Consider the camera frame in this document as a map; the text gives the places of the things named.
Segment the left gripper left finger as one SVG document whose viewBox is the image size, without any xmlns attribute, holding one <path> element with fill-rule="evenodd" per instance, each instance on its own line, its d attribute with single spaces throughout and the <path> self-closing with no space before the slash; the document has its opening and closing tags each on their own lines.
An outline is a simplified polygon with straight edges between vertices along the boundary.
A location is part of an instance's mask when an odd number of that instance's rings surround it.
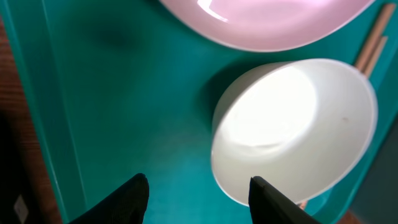
<svg viewBox="0 0 398 224">
<path fill-rule="evenodd" d="M 149 182 L 138 173 L 70 224 L 143 224 L 148 201 Z"/>
</svg>

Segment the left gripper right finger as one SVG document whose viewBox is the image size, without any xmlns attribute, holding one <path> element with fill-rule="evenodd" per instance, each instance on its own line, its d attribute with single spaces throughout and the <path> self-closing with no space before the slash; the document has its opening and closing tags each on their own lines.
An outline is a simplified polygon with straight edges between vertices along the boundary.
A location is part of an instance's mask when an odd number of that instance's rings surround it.
<svg viewBox="0 0 398 224">
<path fill-rule="evenodd" d="M 260 176 L 251 177 L 248 202 L 253 224 L 319 224 Z"/>
</svg>

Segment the pale green bowl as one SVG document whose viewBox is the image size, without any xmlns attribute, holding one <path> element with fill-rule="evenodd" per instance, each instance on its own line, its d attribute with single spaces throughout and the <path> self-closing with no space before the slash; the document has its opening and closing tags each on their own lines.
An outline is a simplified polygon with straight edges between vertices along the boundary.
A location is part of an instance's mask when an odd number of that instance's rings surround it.
<svg viewBox="0 0 398 224">
<path fill-rule="evenodd" d="M 219 188 L 247 205 L 259 176 L 293 203 L 326 192 L 367 151 L 378 105 L 358 69 L 313 58 L 270 63 L 235 79 L 213 114 L 211 169 Z"/>
</svg>

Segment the large pink plate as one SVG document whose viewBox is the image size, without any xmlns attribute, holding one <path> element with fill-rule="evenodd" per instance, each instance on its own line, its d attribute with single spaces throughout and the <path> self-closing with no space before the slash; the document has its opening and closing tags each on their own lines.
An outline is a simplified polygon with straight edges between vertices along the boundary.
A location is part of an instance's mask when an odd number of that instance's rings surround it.
<svg viewBox="0 0 398 224">
<path fill-rule="evenodd" d="M 373 0 L 160 0 L 178 20 L 218 44 L 280 52 L 316 42 Z"/>
</svg>

